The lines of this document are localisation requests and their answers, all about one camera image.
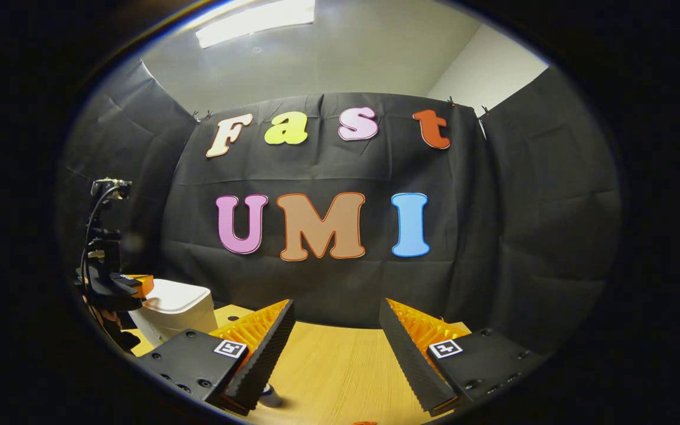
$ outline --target pink letter u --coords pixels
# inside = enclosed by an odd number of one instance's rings
[[[246,239],[235,236],[234,217],[235,206],[238,198],[223,196],[217,198],[219,209],[219,240],[227,250],[237,254],[250,254],[261,245],[261,211],[267,204],[268,198],[264,195],[249,195],[246,197],[246,205],[249,207],[249,233]]]

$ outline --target fluorescent light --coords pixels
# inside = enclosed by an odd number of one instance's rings
[[[211,9],[196,19],[193,19],[191,22],[187,22],[182,30],[190,30],[203,24],[203,22],[211,21],[221,14],[226,14],[233,9],[248,5],[248,3],[253,3],[254,1],[255,0],[232,0],[232,2],[224,3],[224,5]]]
[[[314,0],[281,0],[213,22],[196,32],[202,48],[252,32],[313,22]]]

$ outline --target black border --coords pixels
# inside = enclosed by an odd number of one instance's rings
[[[630,188],[612,283],[591,317],[470,419],[680,420],[680,2],[469,3],[573,78],[608,123]],[[51,233],[54,162],[97,79],[81,82],[107,52],[187,5],[0,5],[0,419],[212,422],[141,385],[70,305]]]

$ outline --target white container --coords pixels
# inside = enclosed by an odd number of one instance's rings
[[[155,348],[186,329],[208,334],[218,328],[211,291],[171,280],[154,279],[143,307],[129,313]]]

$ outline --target black fabric backdrop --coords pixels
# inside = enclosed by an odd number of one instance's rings
[[[380,131],[368,140],[338,136],[339,114],[370,107]],[[412,114],[432,109],[446,119],[442,135],[451,146],[435,149],[421,138]],[[308,116],[300,145],[268,145],[272,118],[289,111]],[[213,158],[217,123],[252,113],[230,150]],[[390,297],[431,315],[469,326],[486,325],[497,249],[494,171],[470,107],[393,94],[319,94],[268,100],[215,114],[192,134],[172,181],[162,224],[160,276],[211,288],[214,299],[257,309],[295,300],[297,318],[329,325],[378,328],[380,297]],[[284,261],[285,218],[278,196],[306,194],[319,215],[337,194],[366,197],[359,229],[366,254],[358,259]],[[431,250],[402,258],[397,210],[391,197],[426,194],[424,239]],[[261,247],[249,255],[226,250],[218,236],[216,199],[234,195],[235,231],[248,234],[243,199],[264,194]]]
[[[615,258],[621,194],[612,151],[554,68],[481,120],[501,205],[491,323],[547,352],[589,314]]]
[[[143,62],[128,62],[102,84],[73,123],[57,168],[55,224],[66,273],[80,264],[91,183],[105,177],[133,181],[130,199],[102,214],[106,228],[122,231],[124,271],[156,266],[172,173],[195,126]],[[129,237],[134,244],[125,243]]]
[[[372,108],[380,131],[342,140],[338,116],[350,107]],[[446,119],[446,150],[421,138],[412,114],[424,109]],[[272,118],[294,110],[307,114],[308,138],[268,145]],[[227,153],[207,158],[217,123],[245,113],[253,123]],[[390,297],[550,351],[586,317],[613,261],[620,227],[613,158],[593,116],[554,69],[481,119],[489,142],[470,107],[344,93],[268,100],[197,124],[143,64],[130,63],[86,105],[60,161],[64,258],[79,257],[91,181],[125,178],[134,181],[132,199],[104,215],[106,227],[125,232],[125,272],[208,287],[216,304],[259,309],[292,298],[299,320],[328,325],[377,328],[378,301]],[[366,254],[281,259],[278,196],[306,194],[324,216],[348,191],[366,197],[359,215]],[[429,198],[424,256],[391,252],[398,239],[391,197],[401,192]],[[220,242],[215,202],[238,197],[235,232],[245,237],[249,194],[269,197],[262,243],[235,254]],[[140,249],[127,250],[130,236],[143,241]]]

